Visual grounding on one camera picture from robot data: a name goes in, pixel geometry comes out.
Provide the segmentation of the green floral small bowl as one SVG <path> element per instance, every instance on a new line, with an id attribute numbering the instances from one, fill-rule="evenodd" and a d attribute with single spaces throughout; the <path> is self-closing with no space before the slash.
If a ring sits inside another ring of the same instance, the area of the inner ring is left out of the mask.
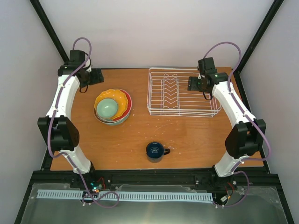
<path id="1" fill-rule="evenodd" d="M 114 99 L 105 98 L 97 105 L 97 113 L 100 117 L 111 118 L 117 113 L 118 105 Z"/>

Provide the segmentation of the yellow polka dot plate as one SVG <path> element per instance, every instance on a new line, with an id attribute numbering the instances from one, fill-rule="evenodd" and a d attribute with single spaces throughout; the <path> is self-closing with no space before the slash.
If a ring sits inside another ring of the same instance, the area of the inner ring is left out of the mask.
<path id="1" fill-rule="evenodd" d="M 98 103 L 105 98 L 114 99 L 118 105 L 117 113 L 109 119 L 115 119 L 115 118 L 121 116 L 127 109 L 128 100 L 127 100 L 126 94 L 123 93 L 122 91 L 120 91 L 119 89 L 108 89 L 108 90 L 101 92 L 100 95 L 95 99 L 94 109 L 97 110 Z"/>

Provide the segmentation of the dark blue mug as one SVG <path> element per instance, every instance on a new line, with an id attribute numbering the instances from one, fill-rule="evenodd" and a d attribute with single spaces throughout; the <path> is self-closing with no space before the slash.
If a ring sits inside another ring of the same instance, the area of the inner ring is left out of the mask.
<path id="1" fill-rule="evenodd" d="M 162 160 L 164 155 L 169 154 L 171 150 L 164 148 L 164 146 L 159 142 L 151 142 L 146 146 L 145 152 L 150 162 L 157 163 Z"/>

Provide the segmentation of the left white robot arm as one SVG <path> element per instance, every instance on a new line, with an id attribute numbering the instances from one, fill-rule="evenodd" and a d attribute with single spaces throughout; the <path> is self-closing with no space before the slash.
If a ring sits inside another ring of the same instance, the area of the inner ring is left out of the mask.
<path id="1" fill-rule="evenodd" d="M 92 67 L 88 54 L 72 49 L 70 59 L 58 69 L 58 86 L 53 103 L 37 125 L 52 158 L 63 156 L 73 172 L 82 174 L 81 183 L 87 188 L 96 185 L 94 166 L 79 146 L 79 131 L 71 121 L 76 92 L 90 85 L 104 82 L 101 69 Z"/>

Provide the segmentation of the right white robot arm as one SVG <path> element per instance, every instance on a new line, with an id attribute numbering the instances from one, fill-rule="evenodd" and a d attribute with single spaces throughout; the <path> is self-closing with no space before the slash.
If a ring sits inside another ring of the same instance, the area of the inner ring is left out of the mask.
<path id="1" fill-rule="evenodd" d="M 213 58 L 199 60 L 198 70 L 198 77 L 189 77 L 187 89 L 209 94 L 223 107 L 232 130 L 225 140 L 226 152 L 214 168 L 219 177 L 231 176 L 240 164 L 262 149 L 266 123 L 246 108 L 227 73 L 215 68 Z"/>

